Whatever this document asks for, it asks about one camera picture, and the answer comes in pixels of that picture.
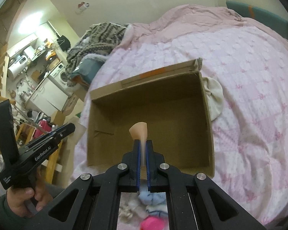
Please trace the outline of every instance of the teal headboard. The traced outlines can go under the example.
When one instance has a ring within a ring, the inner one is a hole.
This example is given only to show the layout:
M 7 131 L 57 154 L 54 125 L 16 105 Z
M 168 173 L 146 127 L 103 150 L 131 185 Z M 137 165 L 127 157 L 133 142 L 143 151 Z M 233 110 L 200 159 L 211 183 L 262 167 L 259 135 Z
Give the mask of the teal headboard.
M 288 21 L 280 16 L 265 9 L 235 1 L 226 1 L 226 6 L 227 8 L 236 11 L 243 17 L 253 18 L 256 21 L 266 25 L 288 40 Z

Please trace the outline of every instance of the pink blanket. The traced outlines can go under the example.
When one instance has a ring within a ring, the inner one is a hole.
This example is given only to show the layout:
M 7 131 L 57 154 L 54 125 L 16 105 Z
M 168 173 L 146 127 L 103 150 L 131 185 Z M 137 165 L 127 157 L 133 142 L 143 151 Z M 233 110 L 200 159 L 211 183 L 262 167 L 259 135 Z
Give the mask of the pink blanket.
M 176 7 L 151 24 L 132 24 L 90 90 L 198 57 L 202 75 L 216 79 L 225 97 L 213 121 L 214 182 L 262 224 L 285 216 L 288 42 L 268 27 L 225 7 Z M 87 95 L 84 126 L 89 110 Z M 71 180 L 99 172 L 86 167 L 86 149 L 85 134 L 75 149 Z

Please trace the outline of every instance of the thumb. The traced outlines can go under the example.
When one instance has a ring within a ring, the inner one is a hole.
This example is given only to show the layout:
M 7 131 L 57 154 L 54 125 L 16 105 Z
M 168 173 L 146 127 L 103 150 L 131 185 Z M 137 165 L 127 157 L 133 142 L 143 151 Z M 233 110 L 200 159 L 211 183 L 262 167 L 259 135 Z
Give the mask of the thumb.
M 25 189 L 11 189 L 10 196 L 8 196 L 8 204 L 10 207 L 20 207 L 24 201 L 31 199 L 34 196 L 34 190 L 32 188 Z

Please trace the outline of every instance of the white cabinet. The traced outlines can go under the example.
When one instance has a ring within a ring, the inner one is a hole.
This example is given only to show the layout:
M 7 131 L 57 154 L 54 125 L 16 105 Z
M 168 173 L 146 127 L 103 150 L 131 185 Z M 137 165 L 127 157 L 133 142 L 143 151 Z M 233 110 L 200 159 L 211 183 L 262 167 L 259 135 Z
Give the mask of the white cabinet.
M 51 116 L 57 110 L 61 111 L 66 103 L 68 96 L 62 92 L 49 79 L 45 79 L 37 90 L 34 91 L 30 101 L 27 103 L 27 109 L 44 112 Z
M 30 34 L 20 42 L 16 43 L 6 52 L 10 58 L 14 57 L 16 54 L 21 54 L 23 50 L 25 50 L 28 46 L 32 46 L 35 48 L 35 44 L 37 42 L 37 36 L 35 34 Z

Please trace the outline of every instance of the metal screw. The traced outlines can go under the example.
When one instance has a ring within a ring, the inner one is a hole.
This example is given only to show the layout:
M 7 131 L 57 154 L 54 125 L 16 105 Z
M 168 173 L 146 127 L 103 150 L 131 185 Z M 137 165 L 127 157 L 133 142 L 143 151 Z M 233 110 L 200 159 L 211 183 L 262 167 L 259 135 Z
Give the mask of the metal screw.
M 160 169 L 167 170 L 170 166 L 167 163 L 160 164 Z
M 86 181 L 86 180 L 90 179 L 90 177 L 91 177 L 91 175 L 89 173 L 83 173 L 80 176 L 81 180 L 83 180 L 83 181 Z
M 125 163 L 120 163 L 117 168 L 119 168 L 120 170 L 125 170 L 127 168 L 127 164 Z
M 204 173 L 198 173 L 196 177 L 199 180 L 205 180 L 207 176 Z

